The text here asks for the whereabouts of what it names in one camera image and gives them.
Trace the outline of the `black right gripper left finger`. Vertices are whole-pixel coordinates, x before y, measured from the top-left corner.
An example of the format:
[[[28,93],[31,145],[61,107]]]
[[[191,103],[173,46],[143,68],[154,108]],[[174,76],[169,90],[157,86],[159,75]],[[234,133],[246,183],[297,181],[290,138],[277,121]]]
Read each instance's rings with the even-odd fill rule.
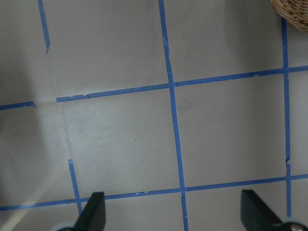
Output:
[[[94,192],[73,226],[74,231],[103,231],[106,225],[104,192]]]

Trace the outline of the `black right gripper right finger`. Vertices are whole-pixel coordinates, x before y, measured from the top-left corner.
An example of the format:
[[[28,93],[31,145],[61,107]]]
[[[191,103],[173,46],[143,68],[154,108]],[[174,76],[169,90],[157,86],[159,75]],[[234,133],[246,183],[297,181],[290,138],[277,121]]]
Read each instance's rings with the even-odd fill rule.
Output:
[[[254,190],[241,191],[241,222],[247,231],[283,231],[285,224]]]

